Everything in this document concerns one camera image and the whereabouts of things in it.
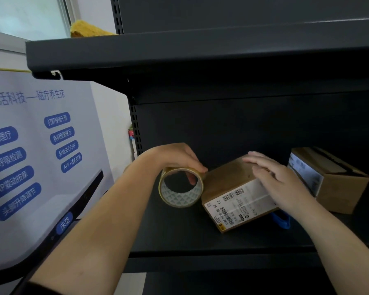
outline poster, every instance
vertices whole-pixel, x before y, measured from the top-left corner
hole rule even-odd
[[[112,185],[90,83],[0,71],[0,285],[27,274]]]

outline white label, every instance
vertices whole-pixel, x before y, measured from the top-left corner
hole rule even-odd
[[[205,204],[214,222],[221,230],[277,207],[259,179],[252,180]]]
[[[312,196],[317,197],[324,177],[292,153],[290,154],[288,167],[297,171],[303,181],[305,181],[306,187],[309,189]]]

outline yellow cloth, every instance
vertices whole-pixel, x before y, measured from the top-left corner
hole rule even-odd
[[[111,32],[104,31],[96,26],[93,26],[81,19],[77,20],[71,25],[71,37],[92,37],[92,36],[105,36],[116,35]]]

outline black sleeve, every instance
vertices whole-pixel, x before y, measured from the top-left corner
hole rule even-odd
[[[40,286],[38,284],[34,284],[31,282],[27,282],[23,290],[18,293],[20,295],[61,295],[55,291],[52,291],[48,288]]]

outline roll of tape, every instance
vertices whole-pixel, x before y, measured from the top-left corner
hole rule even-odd
[[[164,179],[167,176],[170,176],[179,171],[185,171],[194,174],[197,178],[197,184],[188,192],[179,193],[174,192],[167,187],[164,182]],[[201,197],[201,194],[204,190],[204,182],[202,181],[203,174],[199,173],[197,170],[193,168],[165,168],[162,170],[160,176],[160,182],[158,183],[158,192],[162,200],[168,205],[176,208],[186,208],[190,207],[192,204],[197,202],[197,200]]]

